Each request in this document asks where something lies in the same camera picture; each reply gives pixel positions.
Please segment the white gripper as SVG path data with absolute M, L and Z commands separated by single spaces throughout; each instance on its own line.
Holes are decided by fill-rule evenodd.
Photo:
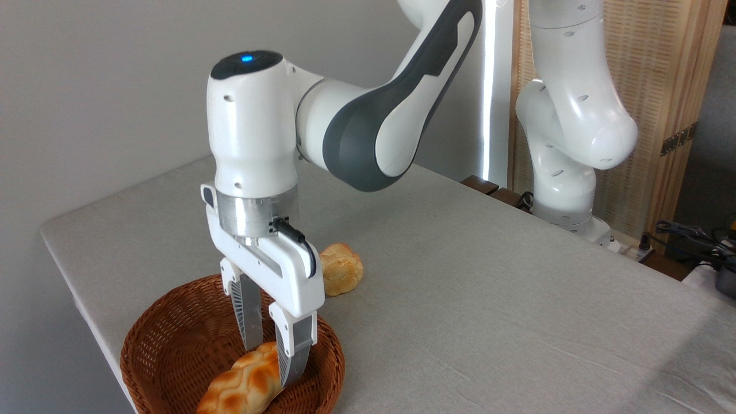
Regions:
M 296 189 L 271 199 L 232 198 L 201 186 L 210 237 L 245 351 L 263 343 L 260 288 L 274 299 L 269 315 L 278 346 L 279 380 L 289 387 L 304 374 L 317 343 L 316 310 L 324 303 L 319 255 L 291 226 Z

